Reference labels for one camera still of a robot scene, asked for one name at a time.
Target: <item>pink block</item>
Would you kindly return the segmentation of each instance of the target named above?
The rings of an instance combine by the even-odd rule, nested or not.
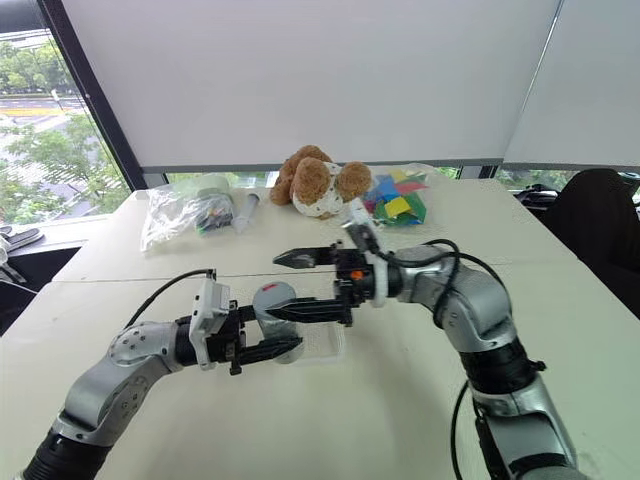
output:
[[[395,187],[400,195],[406,195],[407,193],[427,188],[426,185],[418,182],[396,183]]]

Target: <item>teddy bear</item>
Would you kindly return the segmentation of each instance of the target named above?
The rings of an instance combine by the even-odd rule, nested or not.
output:
[[[340,167],[315,145],[306,145],[280,168],[269,194],[276,205],[293,202],[300,213],[326,219],[371,186],[371,172],[360,162]]]

